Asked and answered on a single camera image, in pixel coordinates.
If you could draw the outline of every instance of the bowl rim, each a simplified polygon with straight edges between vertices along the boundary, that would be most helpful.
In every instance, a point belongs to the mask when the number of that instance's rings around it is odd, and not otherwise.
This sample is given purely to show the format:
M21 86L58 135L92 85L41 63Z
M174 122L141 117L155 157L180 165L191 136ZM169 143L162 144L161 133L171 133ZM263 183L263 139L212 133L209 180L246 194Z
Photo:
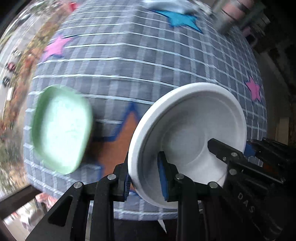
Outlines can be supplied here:
M244 126L244 130L241 130L241 140L244 141L240 143L240 148L238 148L238 150L242 152L244 151L247 139L247 124L245 115L238 100L227 89L217 84L202 82L183 85L168 92L167 94L159 98L143 115L132 136L128 151L128 173L131 177L132 184L138 195L152 205L162 208L177 208L176 203L174 204L173 202L168 203L168 205L166 206L163 206L162 204L155 202L143 190L143 187L139 179L138 159L141 155L142 147L146 143L147 136L149 135L151 129L154 127L155 122L158 121L158 118L164 112L168 111L175 103L178 103L181 99L184 99L188 95L206 91L222 94L223 96L228 98L238 110L240 114L240 120L238 121L241 121L241 124Z

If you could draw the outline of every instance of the gray plaid fabric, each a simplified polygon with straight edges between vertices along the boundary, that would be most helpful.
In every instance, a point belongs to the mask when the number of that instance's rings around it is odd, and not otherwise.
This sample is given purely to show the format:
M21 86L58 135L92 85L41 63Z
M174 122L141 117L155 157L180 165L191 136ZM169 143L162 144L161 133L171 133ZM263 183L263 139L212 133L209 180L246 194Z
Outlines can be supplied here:
M223 86L240 102L247 121L247 137L266 136L265 98L255 57L238 28L219 35L212 20L197 14L197 26L172 28L166 17L141 7L134 0L88 0L61 25L55 36L77 35L64 48L64 57L39 63L27 98L24 159L28 178L38 189L60 197L75 181L97 181L101 169L94 164L63 176L43 167L30 139L31 118L38 95L52 84L79 91L89 100L98 136L112 136L130 102L139 115L161 96L179 86L209 82ZM261 85L262 103L251 101L245 82L252 75ZM176 210L149 205L138 195L115 203L119 219L175 218Z

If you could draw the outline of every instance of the tablecloth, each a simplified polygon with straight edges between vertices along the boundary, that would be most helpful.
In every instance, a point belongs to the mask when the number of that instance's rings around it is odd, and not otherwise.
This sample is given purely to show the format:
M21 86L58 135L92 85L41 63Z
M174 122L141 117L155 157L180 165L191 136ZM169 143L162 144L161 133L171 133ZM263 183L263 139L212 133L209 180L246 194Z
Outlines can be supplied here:
M218 34L210 17L197 13L203 34L187 27L171 27L165 16L139 1L85 1L60 26L51 41L75 35L63 57L49 57L37 66L27 97L24 127L24 162L29 181L59 198L74 182L98 181L101 167L82 163L75 172L61 175L45 168L34 152L30 130L38 96L52 84L79 91L89 100L100 137L112 136L130 102L141 118L161 96L179 86L209 82L223 86L239 101L247 122L247 138L266 135L267 116L259 69L246 39L234 27ZM249 77L261 86L261 102L251 100ZM119 219L175 218L176 210L154 207L131 193L114 204Z

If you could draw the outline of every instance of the square green container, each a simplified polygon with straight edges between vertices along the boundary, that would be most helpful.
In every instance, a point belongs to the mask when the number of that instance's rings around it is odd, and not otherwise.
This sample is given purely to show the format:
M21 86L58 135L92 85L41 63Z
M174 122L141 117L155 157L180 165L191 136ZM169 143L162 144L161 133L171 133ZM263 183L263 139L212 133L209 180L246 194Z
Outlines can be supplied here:
M89 102L70 88L52 85L40 94L31 135L45 167L63 175L75 171L93 123Z

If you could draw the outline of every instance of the screw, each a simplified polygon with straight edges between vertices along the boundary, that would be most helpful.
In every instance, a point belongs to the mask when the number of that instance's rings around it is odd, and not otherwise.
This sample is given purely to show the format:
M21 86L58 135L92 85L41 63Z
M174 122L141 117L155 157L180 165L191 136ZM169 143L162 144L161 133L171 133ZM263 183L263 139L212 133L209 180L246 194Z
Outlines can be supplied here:
M115 174L109 174L107 177L109 180L114 180L116 178Z
M175 176L178 180L182 180L184 178L184 175L181 173L177 173Z
M81 187L82 187L82 183L81 182L74 183L74 188L81 188Z
M210 188L217 188L218 184L216 182L210 182Z
M234 176L237 174L237 171L235 169L230 169L229 173L230 173L230 175Z

